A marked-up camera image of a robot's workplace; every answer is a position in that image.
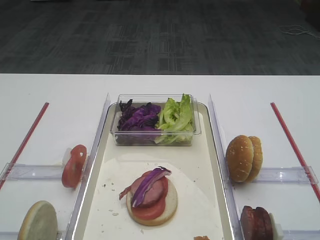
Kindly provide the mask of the sesame bun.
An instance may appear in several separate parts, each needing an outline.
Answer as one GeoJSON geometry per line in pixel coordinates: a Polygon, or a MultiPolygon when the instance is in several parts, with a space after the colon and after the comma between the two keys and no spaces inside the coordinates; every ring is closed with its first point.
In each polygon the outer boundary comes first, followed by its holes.
{"type": "Polygon", "coordinates": [[[257,136],[249,136],[253,146],[252,168],[246,182],[252,182],[260,172],[263,163],[262,143],[257,136]]]}
{"type": "Polygon", "coordinates": [[[246,135],[236,136],[226,150],[226,162],[229,177],[236,183],[244,182],[253,166],[254,149],[252,141],[246,135]]]}

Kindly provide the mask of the green lettuce leaves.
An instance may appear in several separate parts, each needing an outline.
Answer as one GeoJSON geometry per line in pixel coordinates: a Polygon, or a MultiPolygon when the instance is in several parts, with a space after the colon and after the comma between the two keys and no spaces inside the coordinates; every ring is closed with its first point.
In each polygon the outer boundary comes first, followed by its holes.
{"type": "Polygon", "coordinates": [[[180,101],[168,98],[161,110],[156,129],[170,132],[155,138],[160,145],[190,145],[193,139],[193,110],[191,97],[183,94],[180,101]]]}

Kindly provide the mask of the tomato slice upright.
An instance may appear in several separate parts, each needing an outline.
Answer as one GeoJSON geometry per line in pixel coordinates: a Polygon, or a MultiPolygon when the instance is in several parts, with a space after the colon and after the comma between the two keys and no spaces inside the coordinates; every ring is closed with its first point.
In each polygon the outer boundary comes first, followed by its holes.
{"type": "Polygon", "coordinates": [[[61,182],[65,188],[76,188],[82,177],[84,161],[81,157],[72,156],[65,165],[61,182]]]}
{"type": "Polygon", "coordinates": [[[70,156],[78,163],[84,164],[87,158],[87,148],[82,144],[78,144],[70,151],[70,156]]]}

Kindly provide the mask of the tomato slice on bun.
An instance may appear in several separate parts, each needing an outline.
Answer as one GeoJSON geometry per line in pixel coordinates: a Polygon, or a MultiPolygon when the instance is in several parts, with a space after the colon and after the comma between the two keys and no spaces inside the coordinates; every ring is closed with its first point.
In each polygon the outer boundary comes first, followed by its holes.
{"type": "Polygon", "coordinates": [[[133,216],[146,221],[154,220],[161,216],[165,211],[165,207],[165,197],[161,197],[158,202],[148,207],[132,207],[129,204],[129,210],[131,210],[133,216]]]}

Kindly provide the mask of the white holder behind tomato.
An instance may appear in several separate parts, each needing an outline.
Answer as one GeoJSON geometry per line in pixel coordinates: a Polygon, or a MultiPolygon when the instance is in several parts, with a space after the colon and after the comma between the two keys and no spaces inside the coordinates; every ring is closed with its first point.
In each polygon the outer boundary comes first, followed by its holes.
{"type": "Polygon", "coordinates": [[[69,147],[66,149],[66,151],[62,157],[62,165],[63,166],[65,166],[68,163],[69,159],[71,158],[71,151],[72,151],[72,149],[69,147]]]}

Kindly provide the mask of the white holder behind patties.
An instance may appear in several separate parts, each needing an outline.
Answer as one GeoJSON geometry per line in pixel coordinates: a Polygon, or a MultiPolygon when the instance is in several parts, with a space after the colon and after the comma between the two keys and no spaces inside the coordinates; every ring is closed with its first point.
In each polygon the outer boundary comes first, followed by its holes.
{"type": "Polygon", "coordinates": [[[276,223],[273,214],[269,213],[270,221],[272,223],[272,231],[273,231],[273,240],[283,240],[284,232],[279,223],[276,223]]]}

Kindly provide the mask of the clear plastic salad container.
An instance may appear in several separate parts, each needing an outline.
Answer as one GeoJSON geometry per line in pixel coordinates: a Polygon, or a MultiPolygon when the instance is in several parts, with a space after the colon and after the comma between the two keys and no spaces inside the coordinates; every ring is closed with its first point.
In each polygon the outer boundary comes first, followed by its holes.
{"type": "MultiPolygon", "coordinates": [[[[191,95],[191,108],[193,110],[193,121],[192,121],[192,126],[193,126],[193,132],[191,133],[192,135],[192,140],[191,144],[189,145],[163,145],[163,144],[151,144],[151,145],[123,145],[123,146],[190,146],[193,143],[193,139],[195,136],[201,134],[201,127],[200,127],[200,120],[199,120],[199,113],[198,113],[198,102],[197,100],[191,95]]],[[[117,135],[125,135],[125,134],[155,134],[156,137],[165,135],[165,134],[171,134],[168,131],[162,131],[157,129],[157,131],[119,131],[118,130],[118,122],[120,119],[120,116],[122,115],[119,103],[127,103],[130,99],[132,99],[132,106],[133,107],[140,107],[142,105],[145,105],[147,103],[152,103],[154,105],[158,105],[161,107],[161,110],[163,110],[165,103],[167,102],[168,98],[172,98],[175,101],[179,102],[182,98],[182,94],[172,94],[172,95],[166,95],[166,94],[121,94],[118,96],[117,103],[115,105],[115,110],[114,110],[114,117],[112,120],[112,124],[110,127],[110,133],[115,141],[115,144],[117,144],[117,135]]]]}

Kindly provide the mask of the purple cabbage leaves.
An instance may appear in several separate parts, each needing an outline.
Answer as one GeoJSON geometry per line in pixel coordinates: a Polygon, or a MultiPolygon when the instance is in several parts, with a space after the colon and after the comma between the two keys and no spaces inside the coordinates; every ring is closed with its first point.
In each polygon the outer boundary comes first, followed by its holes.
{"type": "MultiPolygon", "coordinates": [[[[161,107],[156,104],[147,103],[140,107],[132,106],[133,100],[120,102],[121,116],[117,129],[121,132],[154,132],[157,131],[156,124],[159,120],[161,107]]],[[[116,142],[122,146],[153,145],[156,134],[118,134],[116,142]]]]}

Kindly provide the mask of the white metal tray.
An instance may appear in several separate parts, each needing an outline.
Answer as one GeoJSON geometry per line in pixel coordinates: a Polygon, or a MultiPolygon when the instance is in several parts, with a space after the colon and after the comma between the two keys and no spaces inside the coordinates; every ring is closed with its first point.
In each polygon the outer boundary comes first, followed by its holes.
{"type": "Polygon", "coordinates": [[[231,240],[224,187],[221,181],[207,107],[198,105],[202,133],[191,146],[117,146],[110,133],[116,105],[107,111],[103,133],[80,196],[81,208],[68,240],[231,240]],[[144,172],[158,166],[172,174],[178,194],[174,216],[159,226],[136,223],[119,193],[144,172]]]}

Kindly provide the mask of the red tape strip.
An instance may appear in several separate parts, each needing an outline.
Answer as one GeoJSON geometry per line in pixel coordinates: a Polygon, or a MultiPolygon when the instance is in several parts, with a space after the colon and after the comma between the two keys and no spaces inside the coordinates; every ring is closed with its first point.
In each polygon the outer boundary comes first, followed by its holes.
{"type": "Polygon", "coordinates": [[[318,187],[318,184],[316,183],[315,175],[313,173],[311,173],[311,168],[308,167],[306,161],[304,160],[304,157],[303,157],[302,153],[300,152],[300,150],[299,150],[290,130],[288,129],[279,109],[277,108],[276,104],[274,102],[271,102],[270,106],[271,106],[274,114],[276,115],[277,120],[279,121],[279,123],[280,123],[280,125],[281,125],[281,127],[282,127],[301,167],[303,168],[306,176],[308,177],[310,185],[313,189],[313,192],[315,193],[315,195],[319,201],[320,200],[320,189],[318,187]]]}
{"type": "Polygon", "coordinates": [[[0,177],[0,188],[3,187],[5,184],[9,173],[13,169],[15,163],[17,162],[18,158],[20,157],[21,153],[23,152],[25,146],[27,145],[30,137],[32,136],[33,132],[35,131],[36,127],[38,126],[40,120],[42,119],[43,115],[45,114],[48,106],[50,105],[49,102],[45,102],[43,107],[41,108],[40,112],[38,113],[36,119],[34,120],[33,124],[31,125],[30,129],[28,130],[27,134],[25,135],[23,141],[21,142],[20,146],[18,147],[16,153],[14,154],[12,160],[8,163],[7,167],[3,169],[3,174],[0,177]]]}

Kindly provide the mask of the right clear acrylic divider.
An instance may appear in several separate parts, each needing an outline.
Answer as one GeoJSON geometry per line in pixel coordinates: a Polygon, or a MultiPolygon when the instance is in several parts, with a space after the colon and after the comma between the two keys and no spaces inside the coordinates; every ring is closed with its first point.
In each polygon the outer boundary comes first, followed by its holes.
{"type": "Polygon", "coordinates": [[[233,185],[231,180],[229,179],[228,166],[225,160],[225,150],[221,138],[218,115],[211,94],[209,94],[208,97],[208,108],[231,237],[233,240],[243,240],[244,237],[242,226],[238,216],[237,205],[234,198],[233,185]]]}

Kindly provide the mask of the right clear acrylic crossbar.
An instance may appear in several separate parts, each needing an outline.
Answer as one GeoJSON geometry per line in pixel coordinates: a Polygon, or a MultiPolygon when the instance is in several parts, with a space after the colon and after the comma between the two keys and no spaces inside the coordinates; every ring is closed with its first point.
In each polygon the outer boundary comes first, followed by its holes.
{"type": "Polygon", "coordinates": [[[310,166],[296,166],[263,167],[252,182],[268,184],[317,185],[319,180],[310,166]]]}

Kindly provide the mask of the clear acrylic crossbar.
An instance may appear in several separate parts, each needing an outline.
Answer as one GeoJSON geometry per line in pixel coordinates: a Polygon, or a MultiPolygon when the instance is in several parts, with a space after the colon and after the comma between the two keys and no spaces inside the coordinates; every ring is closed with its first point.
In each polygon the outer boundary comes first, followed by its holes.
{"type": "Polygon", "coordinates": [[[263,167],[252,182],[268,184],[317,185],[319,180],[310,166],[296,166],[263,167]]]}
{"type": "Polygon", "coordinates": [[[3,168],[1,180],[30,180],[46,181],[61,180],[63,165],[30,165],[21,163],[7,163],[3,168]]]}

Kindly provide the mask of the left clear acrylic crossbar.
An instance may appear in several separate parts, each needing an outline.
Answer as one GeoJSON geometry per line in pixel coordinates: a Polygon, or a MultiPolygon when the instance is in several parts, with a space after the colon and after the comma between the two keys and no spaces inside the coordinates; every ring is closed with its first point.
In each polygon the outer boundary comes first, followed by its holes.
{"type": "Polygon", "coordinates": [[[30,165],[21,163],[7,163],[3,168],[1,180],[30,180],[46,181],[61,180],[63,165],[30,165]]]}

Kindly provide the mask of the bun bottom upright left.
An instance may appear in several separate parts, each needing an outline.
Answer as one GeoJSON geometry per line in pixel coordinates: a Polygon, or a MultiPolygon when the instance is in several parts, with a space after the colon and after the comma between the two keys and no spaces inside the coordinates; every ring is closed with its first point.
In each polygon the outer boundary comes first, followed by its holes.
{"type": "Polygon", "coordinates": [[[56,240],[58,234],[57,213],[46,200],[34,203],[26,213],[18,240],[56,240]]]}

